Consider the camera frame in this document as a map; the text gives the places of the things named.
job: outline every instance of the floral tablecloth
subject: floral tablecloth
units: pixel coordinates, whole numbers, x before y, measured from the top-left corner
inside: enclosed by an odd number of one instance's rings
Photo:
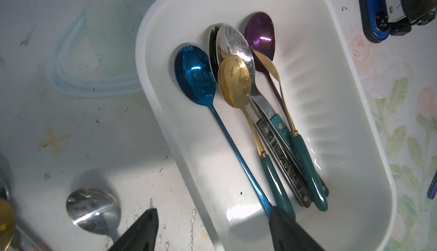
[[[360,26],[344,30],[396,182],[397,215],[385,251],[435,251],[437,199],[427,198],[437,169],[435,35],[434,45],[416,47],[408,40],[415,30],[380,44],[369,42]],[[423,55],[421,47],[431,51]]]

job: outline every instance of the utensil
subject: utensil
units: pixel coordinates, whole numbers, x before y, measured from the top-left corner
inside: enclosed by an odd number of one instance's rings
[[[269,15],[263,12],[258,12],[250,17],[246,24],[246,28],[244,29],[244,38],[252,50],[259,51],[270,58],[270,60],[273,60],[275,52],[275,32],[273,22]],[[267,71],[263,66],[259,66],[259,60],[255,57],[254,63],[255,69],[266,77],[279,105],[285,112],[281,95],[279,95],[276,86],[270,77],[269,71]]]
[[[431,185],[429,185],[427,196],[429,199],[434,199],[437,193],[437,171],[434,174],[433,181],[431,182]]]
[[[122,214],[120,205],[111,194],[94,188],[80,188],[68,196],[66,209],[74,225],[94,234],[109,236],[114,243],[117,241]]]
[[[284,209],[293,219],[296,218],[292,204],[282,186],[276,170],[266,154],[259,139],[255,125],[249,116],[246,107],[249,103],[251,79],[249,70],[244,61],[237,56],[229,56],[221,62],[218,70],[218,86],[225,101],[234,108],[243,111],[247,119],[252,135],[257,145],[259,158],[264,169],[267,181],[278,207]]]
[[[264,211],[267,216],[270,216],[271,204],[250,172],[249,167],[246,165],[246,162],[238,151],[231,135],[228,133],[219,114],[212,105],[214,94],[216,93],[216,82],[212,77],[206,53],[200,47],[194,45],[183,47],[176,55],[174,61],[174,74],[180,89],[191,101],[210,109],[221,130],[225,134],[226,139],[234,150],[235,155],[240,161],[240,164],[254,188]]]
[[[8,201],[0,198],[0,250],[6,250],[14,237],[15,212]]]
[[[254,101],[257,106],[264,112],[266,117],[273,123],[276,131],[281,135],[282,139],[291,139],[290,131],[279,114],[275,113],[266,98],[259,92],[255,84],[255,63],[251,49],[244,39],[243,35],[235,28],[229,25],[223,25],[217,32],[216,36],[216,60],[217,64],[229,56],[240,57],[250,75],[250,100]]]
[[[281,78],[279,77],[279,73],[273,64],[273,62],[262,53],[253,50],[255,55],[259,58],[260,62],[263,66],[272,74],[272,76],[279,82],[279,87],[281,91],[281,96],[284,98],[284,93],[282,91]],[[290,125],[292,131],[291,144],[292,148],[295,151],[296,156],[299,159],[299,163],[301,164],[302,172],[306,178],[307,185],[312,194],[312,199],[317,208],[321,211],[328,210],[328,201],[326,200],[325,190],[322,187],[322,183],[320,182],[319,175],[315,171],[313,161],[311,156],[309,155],[308,148],[303,141],[302,135],[298,133],[296,130],[293,121],[290,117],[290,114],[287,110],[287,105],[284,101],[284,109],[285,116],[287,117],[288,124]]]
[[[216,80],[216,83],[218,82],[217,74],[219,73],[219,62],[217,60],[216,55],[216,41],[217,41],[217,33],[222,25],[216,24],[212,26],[210,32],[209,32],[209,64],[211,66],[211,72],[214,76],[214,79]]]
[[[259,110],[259,107],[256,106],[253,101],[250,101],[250,105],[252,108],[248,108],[248,110],[258,133],[263,138],[265,145],[268,147],[270,154],[273,156],[298,203],[308,208],[311,205],[309,189],[297,164],[289,160],[291,156],[284,146],[285,141],[279,140],[281,135],[275,132],[276,128],[271,121],[265,117],[263,112]]]

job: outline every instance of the silver spoon bowl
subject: silver spoon bowl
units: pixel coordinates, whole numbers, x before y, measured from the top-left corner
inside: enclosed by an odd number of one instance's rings
[[[74,225],[94,234],[109,236],[114,243],[117,241],[122,214],[120,205],[111,194],[81,188],[68,196],[66,208]]]

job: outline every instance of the colorful utensil handle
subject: colorful utensil handle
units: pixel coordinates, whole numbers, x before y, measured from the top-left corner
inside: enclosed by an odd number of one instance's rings
[[[431,185],[429,186],[428,198],[434,199],[434,197],[436,196],[436,192],[437,192],[437,171],[434,175],[434,178],[433,178],[433,181],[431,182]]]
[[[308,188],[313,196],[314,204],[320,211],[328,210],[328,201],[322,188],[319,175],[315,171],[313,161],[303,141],[302,135],[292,137],[292,148],[296,152],[302,165],[302,172],[307,179]]]
[[[265,156],[262,156],[260,160],[276,205],[285,210],[293,220],[296,220],[296,214],[293,210],[292,203],[290,203],[290,199],[285,192],[285,189],[276,173],[270,157],[266,154]]]
[[[288,130],[287,126],[285,125],[285,123],[282,121],[282,118],[279,116],[279,114],[276,113],[270,119],[270,121],[273,123],[273,125],[275,126],[275,128],[279,132],[279,134],[281,134],[282,139],[284,139],[284,141],[287,142],[288,146],[293,149],[293,146],[292,146],[292,135],[291,135],[290,131]],[[320,183],[322,184],[322,187],[325,189],[325,191],[324,191],[325,192],[325,196],[328,197],[329,196],[329,189],[328,189],[328,187],[326,186],[326,184],[322,180],[322,178],[319,176],[319,174],[317,174],[317,176],[319,177],[319,180],[320,180]]]
[[[216,112],[213,106],[210,106],[209,109],[211,110],[212,114],[217,120],[218,125],[220,126],[221,130],[226,136],[226,139],[228,140],[229,144],[231,145],[232,149],[234,150],[235,155],[237,155],[238,160],[240,161],[241,166],[243,167],[244,171],[246,172],[247,177],[249,178],[250,183],[252,184],[252,187],[255,190],[255,193],[259,199],[259,202],[261,203],[261,206],[263,207],[264,211],[266,212],[267,217],[270,218],[270,211],[271,211],[271,204],[269,200],[267,200],[266,195],[264,194],[263,190],[255,180],[255,177],[252,175],[252,172],[250,172],[249,167],[247,166],[246,162],[243,159],[243,156],[241,156],[240,152],[238,151],[237,146],[235,145],[234,141],[232,140],[231,135],[228,133],[228,130],[226,129],[225,125],[220,119],[219,114]]]

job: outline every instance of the blue stapler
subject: blue stapler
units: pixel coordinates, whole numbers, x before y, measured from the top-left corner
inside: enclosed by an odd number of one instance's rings
[[[437,0],[359,0],[363,31],[379,43],[389,35],[405,35],[412,25],[435,19]]]

